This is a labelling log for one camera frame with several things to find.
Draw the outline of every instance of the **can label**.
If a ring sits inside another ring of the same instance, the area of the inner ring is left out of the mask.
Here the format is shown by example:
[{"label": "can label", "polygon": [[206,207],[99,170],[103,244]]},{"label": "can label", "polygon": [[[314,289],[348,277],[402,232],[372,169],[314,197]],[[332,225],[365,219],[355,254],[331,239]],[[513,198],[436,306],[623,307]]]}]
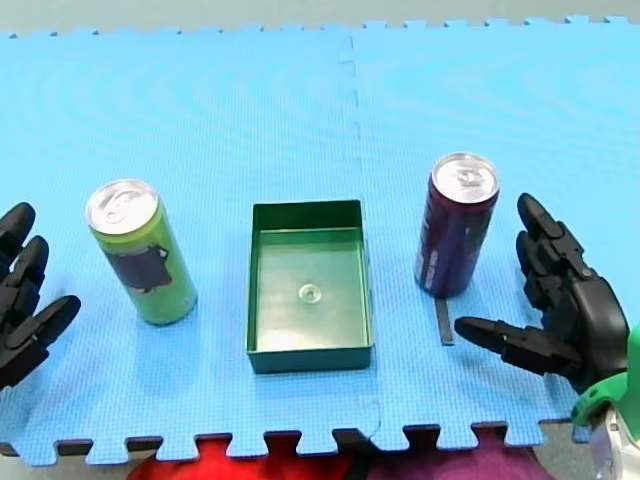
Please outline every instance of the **can label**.
[{"label": "can label", "polygon": [[171,285],[173,279],[167,268],[169,251],[158,245],[128,253],[105,252],[105,255],[123,285],[141,294]]}]

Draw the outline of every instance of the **interlocking foam mat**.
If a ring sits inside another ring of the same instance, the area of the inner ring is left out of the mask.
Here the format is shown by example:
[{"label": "interlocking foam mat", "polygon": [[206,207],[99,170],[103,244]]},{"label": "interlocking foam mat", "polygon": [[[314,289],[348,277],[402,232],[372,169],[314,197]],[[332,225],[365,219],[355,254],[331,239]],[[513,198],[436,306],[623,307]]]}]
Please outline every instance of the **interlocking foam mat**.
[{"label": "interlocking foam mat", "polygon": [[[41,304],[74,293],[83,307],[50,359],[0,394],[0,442],[33,465],[81,439],[92,464],[126,461],[126,441],[145,437],[163,439],[163,460],[195,458],[195,439],[215,434],[231,435],[229,455],[263,455],[264,434],[281,431],[301,433],[301,454],[336,451],[336,430],[402,450],[417,426],[439,427],[443,449],[475,446],[471,426],[485,423],[507,425],[509,444],[541,443],[539,422],[568,418],[567,382],[460,338],[442,347],[412,277],[430,166],[474,151],[502,192],[451,316],[538,323],[514,248],[528,191],[638,318],[640,27],[527,23],[6,35],[0,211],[36,207],[34,233],[51,245]],[[136,317],[84,220],[90,193],[127,176],[164,198],[199,288],[173,326]],[[373,364],[256,376],[244,351],[251,206],[335,198],[364,206]]]}]

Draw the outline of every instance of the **robotic hand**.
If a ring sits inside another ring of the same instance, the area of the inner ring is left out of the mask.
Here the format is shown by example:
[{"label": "robotic hand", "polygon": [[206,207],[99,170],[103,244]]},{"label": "robotic hand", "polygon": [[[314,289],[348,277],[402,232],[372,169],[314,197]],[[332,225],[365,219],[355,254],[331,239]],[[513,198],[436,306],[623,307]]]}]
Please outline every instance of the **robotic hand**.
[{"label": "robotic hand", "polygon": [[574,422],[594,427],[597,478],[640,480],[640,327],[630,334],[611,286],[584,262],[564,223],[526,193],[518,213],[526,228],[516,240],[524,292],[543,328],[462,317],[455,330],[507,363],[567,378],[581,394]]},{"label": "robotic hand", "polygon": [[80,309],[80,300],[69,295],[34,315],[49,257],[40,236],[22,248],[35,215],[21,203],[0,218],[0,390],[17,385],[49,356],[47,347]]}]

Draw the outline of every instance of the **black strip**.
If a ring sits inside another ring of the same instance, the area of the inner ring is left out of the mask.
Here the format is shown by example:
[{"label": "black strip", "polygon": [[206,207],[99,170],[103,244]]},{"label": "black strip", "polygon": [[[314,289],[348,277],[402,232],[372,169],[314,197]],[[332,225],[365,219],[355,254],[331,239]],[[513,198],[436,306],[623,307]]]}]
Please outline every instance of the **black strip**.
[{"label": "black strip", "polygon": [[453,345],[453,332],[451,331],[447,301],[444,298],[436,298],[434,303],[436,305],[438,330],[440,331],[440,343],[442,345]]},{"label": "black strip", "polygon": [[371,470],[371,458],[365,455],[358,455],[344,480],[366,480],[369,476],[369,470]]}]

